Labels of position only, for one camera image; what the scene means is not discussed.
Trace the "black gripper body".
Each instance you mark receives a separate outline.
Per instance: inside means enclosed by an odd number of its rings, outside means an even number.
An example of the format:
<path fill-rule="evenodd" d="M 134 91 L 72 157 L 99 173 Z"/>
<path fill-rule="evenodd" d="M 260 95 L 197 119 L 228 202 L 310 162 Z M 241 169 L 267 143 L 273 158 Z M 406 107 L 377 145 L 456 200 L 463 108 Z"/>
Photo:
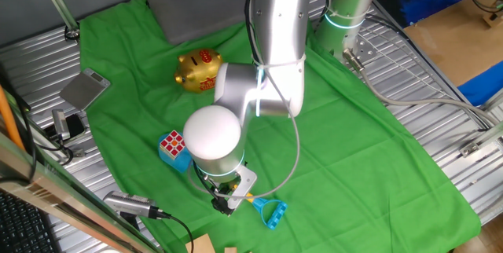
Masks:
<path fill-rule="evenodd" d="M 208 182 L 212 196 L 217 196 L 218 194 L 232 196 L 239 184 L 239 178 L 234 176 L 229 181 L 223 181 L 221 178 L 209 177 Z"/>

